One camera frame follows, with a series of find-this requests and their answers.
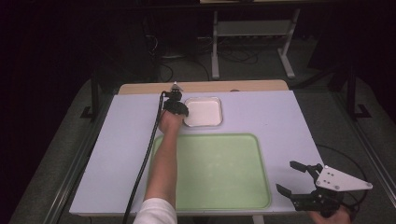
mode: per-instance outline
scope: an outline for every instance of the white sleeve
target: white sleeve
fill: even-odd
[[[142,203],[134,224],[177,224],[176,211],[164,199],[152,198]]]

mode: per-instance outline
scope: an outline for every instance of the white tabletop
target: white tabletop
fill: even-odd
[[[310,193],[315,189],[312,177],[293,170],[289,162],[314,165],[322,163],[322,160],[293,92],[191,92],[183,93],[181,101],[203,96],[215,96],[221,100],[223,122],[216,127],[183,126],[180,133],[254,134],[259,139],[272,202],[264,210],[184,213],[265,215],[294,212],[290,200],[277,192],[276,183],[293,193]],[[149,144],[159,98],[159,94],[115,96],[70,213],[81,216],[123,215]],[[139,210],[146,183],[147,172],[140,181],[131,213]]]

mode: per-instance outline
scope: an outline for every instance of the table leg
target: table leg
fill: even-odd
[[[253,223],[254,224],[264,224],[264,217],[263,216],[253,216]]]
[[[212,78],[220,79],[218,61],[218,12],[215,11],[213,20],[213,51],[212,51]]]
[[[285,45],[283,46],[283,48],[277,50],[277,52],[279,54],[279,57],[280,57],[280,61],[282,62],[283,67],[285,68],[286,75],[288,76],[288,78],[295,78],[294,72],[293,72],[293,70],[291,68],[291,65],[289,63],[289,59],[288,59],[287,53],[288,53],[288,49],[289,49],[289,45],[290,45],[291,39],[293,38],[294,29],[296,27],[297,19],[298,19],[299,14],[300,14],[300,9],[297,8],[294,11],[293,18],[291,20],[288,32],[286,33]]]

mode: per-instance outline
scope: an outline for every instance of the green tray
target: green tray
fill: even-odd
[[[162,140],[162,136],[156,138],[152,155]],[[178,211],[254,210],[264,209],[270,202],[259,143],[253,134],[178,137]]]

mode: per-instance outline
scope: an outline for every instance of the human arm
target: human arm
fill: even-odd
[[[177,135],[184,115],[163,111],[160,130],[161,142],[151,164],[144,200],[161,198],[176,207]]]
[[[309,211],[308,215],[316,224],[350,224],[349,212],[344,206],[340,208],[331,217],[323,217],[319,212]]]

